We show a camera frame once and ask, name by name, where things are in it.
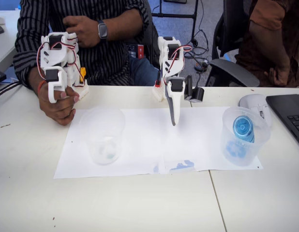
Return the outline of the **brown shirt person right hand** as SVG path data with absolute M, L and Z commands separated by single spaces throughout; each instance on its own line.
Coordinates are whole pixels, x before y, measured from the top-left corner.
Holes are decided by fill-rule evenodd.
M 268 72 L 264 72 L 264 74 L 273 85 L 283 87 L 287 85 L 289 71 L 290 65 L 276 65 L 275 68 L 270 68 L 270 70 Z

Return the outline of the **striped shirt person left hand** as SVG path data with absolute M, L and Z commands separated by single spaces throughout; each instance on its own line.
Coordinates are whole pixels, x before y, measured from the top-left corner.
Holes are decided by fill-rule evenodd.
M 98 22 L 87 16 L 67 16 L 63 19 L 68 33 L 75 33 L 82 48 L 95 47 L 100 42 Z

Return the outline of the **striped shirt person right hand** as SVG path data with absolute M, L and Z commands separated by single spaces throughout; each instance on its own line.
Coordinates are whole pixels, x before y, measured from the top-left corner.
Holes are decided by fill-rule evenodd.
M 67 87 L 64 91 L 54 91 L 56 103 L 51 103 L 48 98 L 48 83 L 41 81 L 38 85 L 37 96 L 40 109 L 46 116 L 63 126 L 73 120 L 76 113 L 74 104 L 79 101 L 79 94 L 71 87 Z

